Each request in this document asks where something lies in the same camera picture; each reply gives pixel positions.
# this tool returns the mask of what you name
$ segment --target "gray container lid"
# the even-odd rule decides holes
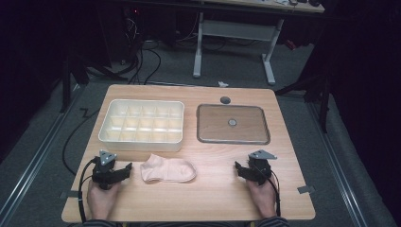
[[[197,118],[197,136],[203,143],[267,145],[270,142],[260,107],[201,104]]]

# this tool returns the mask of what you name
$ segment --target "ice cube tray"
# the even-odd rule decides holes
[[[180,101],[115,99],[98,138],[110,150],[178,151],[183,109]]]

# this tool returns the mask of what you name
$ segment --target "sleeve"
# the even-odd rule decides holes
[[[257,227],[289,227],[289,224],[285,218],[272,217],[261,220]]]
[[[115,227],[114,223],[101,219],[91,219],[83,223],[84,227]]]

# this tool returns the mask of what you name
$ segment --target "metal frame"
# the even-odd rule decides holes
[[[203,13],[201,12],[193,77],[201,77],[201,42],[204,35],[209,35],[270,42],[267,54],[262,55],[262,62],[265,67],[266,77],[269,85],[274,85],[275,79],[271,69],[270,58],[277,43],[278,36],[280,35],[283,23],[284,19],[279,19],[277,26],[257,26],[251,24],[204,20]]]
[[[53,142],[59,135],[59,131],[61,130],[61,126],[64,123],[65,118],[70,113],[74,104],[82,94],[83,89],[84,87],[81,88],[78,87],[78,85],[75,87],[74,89],[75,92],[71,105],[67,106],[66,110],[64,110],[63,113],[59,114],[56,121],[53,123],[51,129],[48,131],[46,137],[39,146],[38,150],[36,151],[34,157],[27,166],[25,172],[22,174],[18,183],[15,185],[6,203],[0,210],[0,226],[8,226],[12,216],[14,215],[19,204],[26,195],[27,190],[30,188],[30,186],[33,183],[33,180],[35,180],[36,175],[41,170],[41,167],[44,164],[44,161],[51,150]]]
[[[334,178],[336,179],[337,186],[339,187],[342,198],[344,199],[345,206],[348,209],[350,217],[357,227],[368,226],[363,211],[360,208],[354,190],[348,182],[348,179],[342,170],[339,159],[337,158],[336,151],[334,150],[330,139],[325,131],[319,125],[319,115],[316,106],[313,103],[306,103],[309,113],[316,119],[314,122],[316,130],[319,132],[321,139],[325,146],[325,154],[333,171]]]

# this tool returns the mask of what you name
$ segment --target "gray carpet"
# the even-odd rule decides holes
[[[192,78],[195,47],[191,43],[184,44],[186,46],[177,45],[174,48],[155,43],[144,46],[147,48],[157,46],[153,50],[162,59],[161,67],[149,80],[149,83],[218,86],[218,82],[223,81],[228,83],[229,87],[278,90],[296,81],[313,49],[313,46],[310,45],[291,51],[285,46],[277,45],[271,59],[277,83],[272,87],[267,84],[260,60],[260,54],[263,53],[263,47],[266,44],[259,43],[248,46],[226,44],[220,50],[204,50],[200,79]],[[205,44],[206,49],[220,47],[220,44],[216,42]],[[156,55],[146,50],[143,53],[144,64],[139,74],[142,82],[158,64]],[[118,71],[123,67],[125,66],[116,64],[113,70]],[[130,78],[132,74],[129,73],[124,77]],[[71,132],[86,119],[81,108],[87,109],[87,114],[95,112],[101,106],[108,86],[113,83],[117,82],[104,77],[91,77],[88,86],[79,89],[82,94],[78,96],[71,111],[65,116],[61,130],[55,135],[54,142],[49,148],[40,171],[27,189],[23,199],[17,202],[19,203],[18,208],[13,213],[8,226],[26,226],[28,221],[29,226],[68,225],[61,220],[61,212],[65,204],[63,192],[69,191],[74,176],[62,163],[63,146]],[[355,226],[329,163],[320,129],[316,127],[316,118],[310,112],[311,104],[305,104],[299,92],[279,96],[278,101],[306,183],[316,189],[311,194],[316,217],[306,221],[291,220],[290,225]],[[3,183],[0,196],[2,204],[6,203],[13,188],[23,176],[53,122],[60,117],[60,109],[61,87],[59,86],[53,92],[51,99],[31,119],[30,126],[19,143],[5,162],[0,165],[0,171],[3,173],[0,179]],[[78,128],[66,147],[66,162],[74,171],[78,169],[95,121],[96,114]],[[357,157],[332,98],[327,128],[327,136],[355,192],[366,219],[366,225],[395,226],[387,208],[377,195],[375,186],[363,164]]]

